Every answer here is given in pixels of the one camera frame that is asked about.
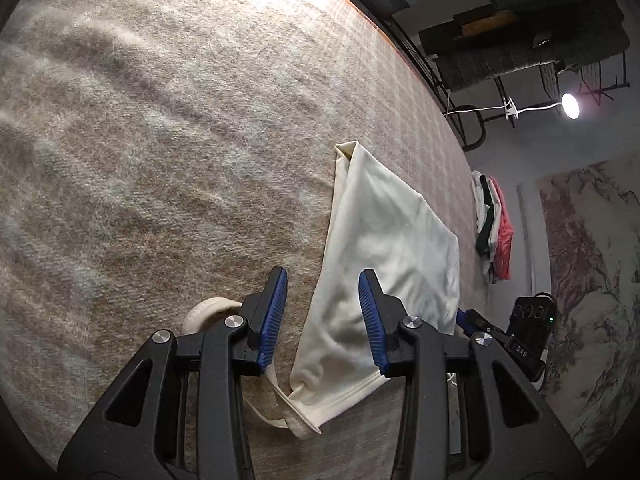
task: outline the metal screw head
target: metal screw head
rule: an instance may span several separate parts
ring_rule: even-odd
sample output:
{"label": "metal screw head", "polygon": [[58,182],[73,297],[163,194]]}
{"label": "metal screw head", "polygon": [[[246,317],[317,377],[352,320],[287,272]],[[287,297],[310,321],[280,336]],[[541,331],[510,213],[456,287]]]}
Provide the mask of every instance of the metal screw head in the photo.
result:
{"label": "metal screw head", "polygon": [[487,332],[476,332],[473,334],[473,339],[476,343],[482,346],[488,346],[494,342],[494,338],[491,337]]}
{"label": "metal screw head", "polygon": [[407,328],[418,328],[422,324],[422,320],[418,316],[404,316],[402,324]]}
{"label": "metal screw head", "polygon": [[229,328],[238,328],[239,326],[242,326],[243,323],[244,317],[238,316],[238,314],[233,314],[225,319],[225,325]]}
{"label": "metal screw head", "polygon": [[158,330],[157,332],[154,332],[154,334],[151,336],[151,339],[154,343],[166,343],[167,341],[169,341],[169,339],[171,339],[171,332],[169,332],[168,330]]}

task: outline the wall mural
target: wall mural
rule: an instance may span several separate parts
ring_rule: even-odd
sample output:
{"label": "wall mural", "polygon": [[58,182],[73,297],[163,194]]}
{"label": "wall mural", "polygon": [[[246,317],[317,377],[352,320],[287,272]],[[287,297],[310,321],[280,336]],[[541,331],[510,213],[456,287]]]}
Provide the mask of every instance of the wall mural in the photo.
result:
{"label": "wall mural", "polygon": [[538,189],[559,309],[543,393],[591,463],[640,394],[640,153]]}

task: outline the cream fabric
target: cream fabric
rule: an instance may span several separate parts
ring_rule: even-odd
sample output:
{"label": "cream fabric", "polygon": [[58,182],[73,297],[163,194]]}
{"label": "cream fabric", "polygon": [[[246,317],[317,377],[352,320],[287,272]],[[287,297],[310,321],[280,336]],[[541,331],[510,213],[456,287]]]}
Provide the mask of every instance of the cream fabric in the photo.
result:
{"label": "cream fabric", "polygon": [[[294,361],[289,398],[274,365],[265,379],[284,420],[297,437],[358,403],[388,379],[373,364],[358,300],[358,276],[373,268],[387,294],[400,298],[409,314],[453,334],[460,298],[458,239],[422,195],[380,164],[357,141],[336,147],[334,201],[324,259]],[[196,306],[185,326],[237,302],[212,298]]]}
{"label": "cream fabric", "polygon": [[489,234],[489,260],[492,262],[494,260],[495,250],[498,248],[498,231],[500,230],[500,220],[502,219],[502,203],[500,202],[500,197],[498,196],[493,181],[488,178],[486,182],[489,185],[491,200],[494,202],[494,223],[491,226],[491,233]]}

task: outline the pink shirt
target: pink shirt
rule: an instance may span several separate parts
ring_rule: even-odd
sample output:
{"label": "pink shirt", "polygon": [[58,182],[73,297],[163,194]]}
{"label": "pink shirt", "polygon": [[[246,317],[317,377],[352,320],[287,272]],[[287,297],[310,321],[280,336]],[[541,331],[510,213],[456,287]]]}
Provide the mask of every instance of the pink shirt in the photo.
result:
{"label": "pink shirt", "polygon": [[501,280],[508,280],[511,278],[509,270],[509,264],[511,260],[511,241],[513,240],[513,225],[509,220],[509,214],[507,213],[507,205],[504,201],[504,195],[496,180],[489,176],[494,183],[495,190],[498,192],[498,198],[502,205],[502,215],[500,216],[500,227],[498,228],[498,245],[495,250],[494,256],[494,274]]}

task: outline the wall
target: wall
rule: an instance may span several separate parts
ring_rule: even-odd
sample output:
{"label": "wall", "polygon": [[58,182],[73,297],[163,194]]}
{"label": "wall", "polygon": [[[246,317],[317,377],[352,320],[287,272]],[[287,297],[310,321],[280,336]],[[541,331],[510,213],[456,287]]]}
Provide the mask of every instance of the wall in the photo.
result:
{"label": "wall", "polygon": [[[575,121],[552,110],[544,110],[522,114],[516,129],[503,120],[489,123],[485,143],[466,156],[473,169],[498,179],[516,229],[511,255],[512,278],[508,282],[493,285],[490,293],[489,312],[492,321],[504,328],[508,324],[513,301],[529,293],[530,274],[527,271],[523,218],[516,186],[522,184],[524,192],[534,267],[534,292],[549,290],[546,229],[535,180],[640,150],[640,28],[638,15],[628,12],[623,4],[621,7],[626,16],[625,30],[632,43],[627,52],[631,88],[613,91],[610,95],[615,101],[604,98],[600,107],[594,104],[590,96],[581,98],[581,115]],[[616,73],[622,76],[620,56],[603,63],[604,85],[612,84]],[[508,75],[503,80],[507,93],[519,108],[547,99],[536,69]],[[575,94],[578,85],[577,75],[561,75],[561,92]],[[470,103],[479,107],[499,104],[492,82],[457,92],[452,97],[456,104]]]}

